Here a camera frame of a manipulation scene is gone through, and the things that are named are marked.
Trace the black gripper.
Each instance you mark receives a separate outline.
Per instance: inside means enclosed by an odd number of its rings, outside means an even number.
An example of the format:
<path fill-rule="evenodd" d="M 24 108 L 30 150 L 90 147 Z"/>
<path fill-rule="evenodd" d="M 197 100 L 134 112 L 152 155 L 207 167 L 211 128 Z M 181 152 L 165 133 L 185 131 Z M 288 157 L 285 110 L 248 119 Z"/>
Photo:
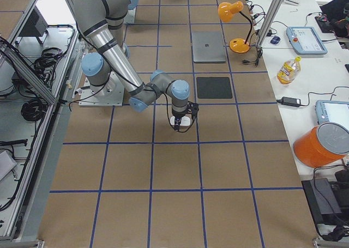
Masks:
<path fill-rule="evenodd" d="M 174 123 L 174 129 L 176 131 L 180 130 L 181 123 L 188 123 L 189 117 L 186 114 L 182 113 L 173 113 L 171 117 L 171 122 Z"/>

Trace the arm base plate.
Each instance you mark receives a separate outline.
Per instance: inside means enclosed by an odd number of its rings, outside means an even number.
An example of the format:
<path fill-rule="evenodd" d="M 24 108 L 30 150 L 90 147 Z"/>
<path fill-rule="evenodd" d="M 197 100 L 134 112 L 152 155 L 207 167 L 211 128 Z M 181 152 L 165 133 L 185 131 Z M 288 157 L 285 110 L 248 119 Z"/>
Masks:
<path fill-rule="evenodd" d="M 80 101 L 78 101 L 81 107 L 109 107 L 117 106 L 121 107 L 124 98 L 124 86 L 118 79 L 115 72 L 111 72 L 109 75 L 108 83 L 105 86 L 95 87 L 91 86 L 88 79 L 85 78 L 85 86 L 88 88 L 83 89 Z"/>
<path fill-rule="evenodd" d="M 135 23 L 136 7 L 137 6 L 128 8 L 128 12 L 124 18 L 124 24 L 133 25 Z"/>

